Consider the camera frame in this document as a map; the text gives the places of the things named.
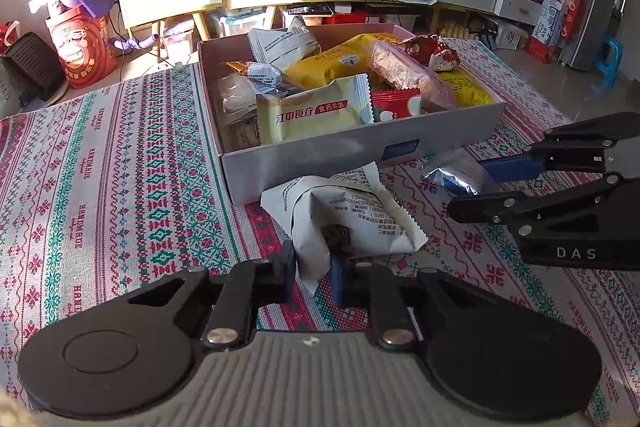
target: red and green pattern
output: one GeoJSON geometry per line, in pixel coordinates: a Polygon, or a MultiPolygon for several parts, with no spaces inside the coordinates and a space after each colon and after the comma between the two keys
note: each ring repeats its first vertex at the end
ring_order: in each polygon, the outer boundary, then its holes
{"type": "MultiPolygon", "coordinates": [[[[470,151],[519,151],[562,114],[476,42],[450,41],[464,67],[509,102],[495,134],[470,151]]],[[[0,360],[4,385],[26,403],[16,374],[20,346],[51,321],[78,313],[191,264],[226,273],[268,257],[284,233],[258,203],[225,195],[206,89],[185,66],[130,80],[0,122],[0,360]]],[[[381,172],[430,241],[418,253],[381,259],[398,275],[436,266],[497,295],[572,324],[603,356],[590,414],[633,424],[640,396],[640,296],[623,275],[524,264],[502,227],[459,225],[446,195],[422,181],[419,162],[381,172]]],[[[539,194],[587,179],[547,173],[516,184],[539,194]]],[[[296,285],[286,305],[261,309],[263,328],[353,330],[366,314],[339,310],[322,280],[296,285]]]]}

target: pink candy wrapper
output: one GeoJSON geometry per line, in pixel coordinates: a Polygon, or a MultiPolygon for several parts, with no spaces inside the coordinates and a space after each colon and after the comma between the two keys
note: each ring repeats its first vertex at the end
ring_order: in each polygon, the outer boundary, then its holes
{"type": "Polygon", "coordinates": [[[451,71],[460,65],[458,52],[449,48],[437,35],[412,37],[402,41],[400,47],[403,47],[411,58],[436,72],[451,71]]]}
{"type": "Polygon", "coordinates": [[[420,89],[422,108],[428,112],[454,109],[456,99],[449,84],[438,74],[413,60],[388,42],[376,42],[369,67],[396,89],[420,89]]]}

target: silver foil packet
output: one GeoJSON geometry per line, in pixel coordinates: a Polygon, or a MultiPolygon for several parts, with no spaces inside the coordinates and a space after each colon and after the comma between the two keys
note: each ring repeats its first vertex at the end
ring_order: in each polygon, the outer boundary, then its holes
{"type": "Polygon", "coordinates": [[[457,196],[500,192],[500,185],[489,172],[463,149],[439,153],[428,159],[422,164],[421,177],[457,196]]]}

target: yellow snack bag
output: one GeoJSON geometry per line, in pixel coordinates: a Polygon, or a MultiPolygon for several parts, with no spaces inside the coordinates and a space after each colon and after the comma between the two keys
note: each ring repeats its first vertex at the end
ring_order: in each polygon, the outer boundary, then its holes
{"type": "Polygon", "coordinates": [[[263,145],[373,123],[366,74],[338,78],[287,98],[258,94],[256,99],[263,145]]]}
{"type": "Polygon", "coordinates": [[[366,73],[373,44],[377,41],[402,42],[391,33],[362,33],[330,50],[304,58],[284,72],[303,89],[326,86],[336,78],[366,73]]]}
{"type": "Polygon", "coordinates": [[[478,86],[473,77],[468,73],[453,70],[442,71],[438,74],[442,80],[452,87],[458,107],[472,107],[473,105],[494,103],[494,99],[492,99],[482,87],[478,86]]]}

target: blue stool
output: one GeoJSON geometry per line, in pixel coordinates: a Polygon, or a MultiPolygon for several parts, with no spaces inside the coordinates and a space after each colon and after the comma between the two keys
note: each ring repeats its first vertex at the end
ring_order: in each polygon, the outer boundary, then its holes
{"type": "Polygon", "coordinates": [[[616,77],[618,76],[618,68],[620,67],[620,60],[622,60],[622,51],[624,50],[624,46],[608,33],[604,35],[602,44],[604,45],[603,47],[609,47],[610,53],[607,56],[605,50],[601,57],[597,58],[595,66],[604,73],[602,90],[606,92],[613,87],[613,84],[616,83],[616,77]]]}

